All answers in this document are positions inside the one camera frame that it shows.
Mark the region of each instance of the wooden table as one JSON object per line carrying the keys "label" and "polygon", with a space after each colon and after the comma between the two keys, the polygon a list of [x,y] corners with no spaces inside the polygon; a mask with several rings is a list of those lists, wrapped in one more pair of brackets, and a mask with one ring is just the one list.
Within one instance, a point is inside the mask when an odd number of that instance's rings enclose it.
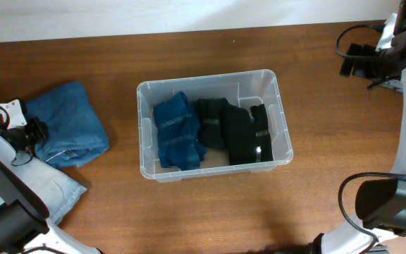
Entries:
{"label": "wooden table", "polygon": [[[88,191],[60,224],[106,253],[240,253],[306,244],[342,221],[347,176],[389,171],[402,94],[338,75],[338,34],[352,23],[0,44],[0,102],[85,84],[111,149],[63,171]],[[375,44],[359,30],[345,38]],[[145,80],[268,68],[278,76],[294,160],[271,172],[173,183],[139,170],[136,87]],[[354,209],[359,181],[345,192]],[[388,243],[406,253],[406,238]]]}

